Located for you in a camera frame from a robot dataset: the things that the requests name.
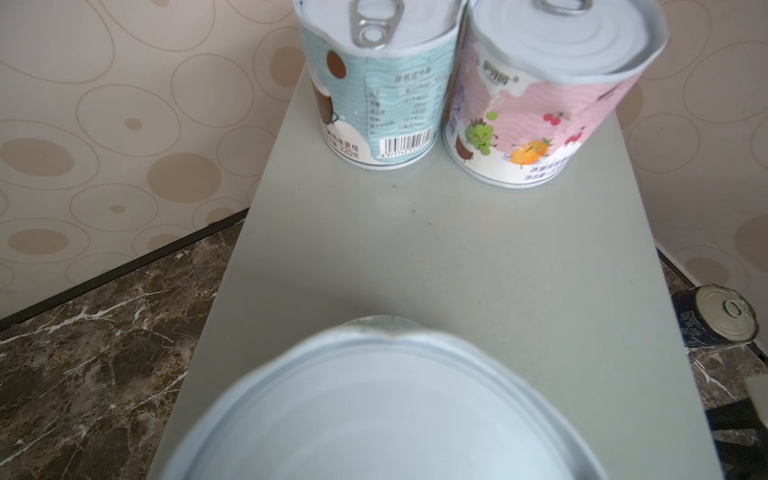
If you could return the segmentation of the teal brown label can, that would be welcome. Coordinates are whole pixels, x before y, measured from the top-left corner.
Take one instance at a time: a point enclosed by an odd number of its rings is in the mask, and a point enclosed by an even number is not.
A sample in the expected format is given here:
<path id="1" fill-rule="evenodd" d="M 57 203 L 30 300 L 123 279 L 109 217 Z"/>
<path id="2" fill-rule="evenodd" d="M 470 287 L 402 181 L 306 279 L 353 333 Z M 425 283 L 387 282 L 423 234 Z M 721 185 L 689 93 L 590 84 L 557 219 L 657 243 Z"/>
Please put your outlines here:
<path id="1" fill-rule="evenodd" d="M 229 387 L 164 479 L 602 479 L 532 386 L 471 343 L 411 320 L 321 331 Z"/>

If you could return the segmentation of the light blue bear can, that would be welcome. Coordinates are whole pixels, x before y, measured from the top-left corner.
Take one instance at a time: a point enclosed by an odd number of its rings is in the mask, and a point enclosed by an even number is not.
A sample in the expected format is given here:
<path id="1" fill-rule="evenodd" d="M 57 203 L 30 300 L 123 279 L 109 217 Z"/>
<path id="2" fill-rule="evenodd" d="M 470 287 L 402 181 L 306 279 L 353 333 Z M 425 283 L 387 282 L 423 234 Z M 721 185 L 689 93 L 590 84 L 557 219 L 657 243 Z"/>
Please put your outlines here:
<path id="1" fill-rule="evenodd" d="M 370 170 L 425 156 L 442 123 L 465 2 L 301 0 L 293 7 L 329 148 Z"/>

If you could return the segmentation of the pink label can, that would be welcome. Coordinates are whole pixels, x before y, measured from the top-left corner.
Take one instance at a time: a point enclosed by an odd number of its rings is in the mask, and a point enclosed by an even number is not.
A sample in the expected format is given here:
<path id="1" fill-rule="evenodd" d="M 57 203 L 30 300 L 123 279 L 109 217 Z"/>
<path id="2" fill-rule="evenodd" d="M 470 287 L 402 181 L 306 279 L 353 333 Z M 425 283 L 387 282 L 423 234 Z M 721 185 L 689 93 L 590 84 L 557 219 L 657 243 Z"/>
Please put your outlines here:
<path id="1" fill-rule="evenodd" d="M 464 171 L 524 189 L 557 176 L 662 53 L 656 1 L 471 1 L 443 127 Z"/>

